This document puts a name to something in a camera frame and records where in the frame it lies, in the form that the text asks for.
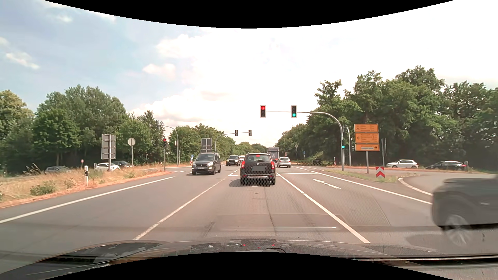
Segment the grass verge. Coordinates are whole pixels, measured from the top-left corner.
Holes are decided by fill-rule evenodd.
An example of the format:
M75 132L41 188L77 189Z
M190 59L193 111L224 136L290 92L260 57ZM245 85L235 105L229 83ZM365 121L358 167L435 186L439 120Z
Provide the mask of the grass verge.
M151 167L137 166L112 172L90 169L88 170L88 186L81 169L55 174L43 174L32 169L32 174L27 173L15 180L0 182L0 208L171 173L171 171L162 171L161 168L148 168Z

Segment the orange direction sign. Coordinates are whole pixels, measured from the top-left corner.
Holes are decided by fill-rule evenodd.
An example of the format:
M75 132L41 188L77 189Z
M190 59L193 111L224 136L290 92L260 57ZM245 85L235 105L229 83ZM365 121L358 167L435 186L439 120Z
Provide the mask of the orange direction sign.
M355 124L355 132L378 132L378 124Z
M355 133L355 142L378 144L378 133Z
M379 144L355 144L356 151L379 151Z

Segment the white car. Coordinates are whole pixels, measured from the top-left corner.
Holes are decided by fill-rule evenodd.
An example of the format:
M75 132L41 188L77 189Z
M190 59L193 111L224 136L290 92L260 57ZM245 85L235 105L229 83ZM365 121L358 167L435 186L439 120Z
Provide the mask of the white car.
M412 159L398 159L397 161L386 163L386 167L392 168L418 168L418 163Z
M109 169L109 164L107 162L99 163L95 166L95 170L107 171ZM116 169L121 169L121 167L117 164L111 163L111 171Z

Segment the red and white chevron sign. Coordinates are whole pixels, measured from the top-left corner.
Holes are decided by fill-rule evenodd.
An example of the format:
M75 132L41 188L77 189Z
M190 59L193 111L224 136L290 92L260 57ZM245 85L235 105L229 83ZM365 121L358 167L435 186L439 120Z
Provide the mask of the red and white chevron sign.
M376 166L375 167L375 176L376 176L376 178L378 178L379 176L382 176L383 178L385 178L384 167Z

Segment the blurred car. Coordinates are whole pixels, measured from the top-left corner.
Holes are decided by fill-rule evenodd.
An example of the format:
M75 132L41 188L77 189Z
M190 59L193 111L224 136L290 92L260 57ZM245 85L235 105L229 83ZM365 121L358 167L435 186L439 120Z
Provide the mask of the blurred car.
M418 163L412 159L398 159L397 161L386 163L386 167L393 168L418 168Z
M192 163L192 175L197 175L197 173L214 175L216 172L221 172L221 159L217 152L200 153Z
M277 167L289 167L290 168L290 158L287 156L281 156L278 158Z
M118 165L119 167L123 168L123 167L132 167L131 163L127 162L127 161L124 161L124 160L119 160L119 161L113 161L112 162L113 164L115 165Z
M47 167L43 173L51 174L51 173L60 173L60 172L72 172L71 169L65 166L51 166Z
M121 168L119 165L111 162L111 171L114 171L116 169L121 169ZM99 163L95 166L95 170L107 171L109 170L109 164L107 162Z
M236 165L239 166L241 161L238 155L231 155L227 158L227 166Z
M323 165L321 158L316 158L313 160L313 165Z
M432 220L447 241L460 248L485 246L483 230L496 232L498 227L497 186L498 176L451 178L434 190Z
M446 160L440 161L427 167L427 169L460 170L463 171L466 165L463 162Z
M276 183L275 162L267 153L248 153L241 165L241 184L251 179L267 180L270 185Z

